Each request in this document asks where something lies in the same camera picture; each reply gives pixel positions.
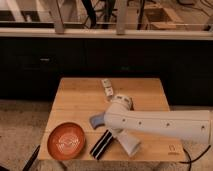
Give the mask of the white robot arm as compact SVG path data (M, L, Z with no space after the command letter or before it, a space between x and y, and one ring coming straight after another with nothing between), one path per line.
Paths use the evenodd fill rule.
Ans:
M131 105L128 96L116 95L105 112L105 125L213 145L213 114L209 110L134 111Z

